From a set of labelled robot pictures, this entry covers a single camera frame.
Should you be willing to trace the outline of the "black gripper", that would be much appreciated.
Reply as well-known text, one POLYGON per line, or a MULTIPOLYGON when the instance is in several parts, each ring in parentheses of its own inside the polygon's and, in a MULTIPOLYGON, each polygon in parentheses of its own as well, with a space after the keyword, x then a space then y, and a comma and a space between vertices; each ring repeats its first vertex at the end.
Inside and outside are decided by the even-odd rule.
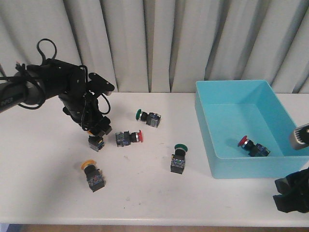
POLYGON ((274 195, 273 200, 279 211, 285 213, 309 212, 308 168, 277 179, 274 183, 279 195, 274 195))
POLYGON ((63 112, 81 126, 93 126, 98 137, 112 131, 110 119, 98 108, 98 97, 110 95, 115 87, 98 74, 57 59, 47 59, 42 65, 28 65, 27 71, 42 81, 45 98, 58 96, 63 112))

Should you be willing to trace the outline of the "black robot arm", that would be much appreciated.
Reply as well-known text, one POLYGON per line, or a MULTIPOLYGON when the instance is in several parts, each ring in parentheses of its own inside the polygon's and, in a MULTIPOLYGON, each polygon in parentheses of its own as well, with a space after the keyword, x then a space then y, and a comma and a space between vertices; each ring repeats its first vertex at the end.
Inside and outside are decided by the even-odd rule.
POLYGON ((114 85, 85 65, 74 65, 47 59, 41 65, 17 64, 15 76, 6 77, 0 85, 0 110, 16 105, 38 109, 47 99, 59 97, 63 112, 84 131, 102 137, 112 130, 108 112, 98 106, 99 96, 107 97, 114 85))

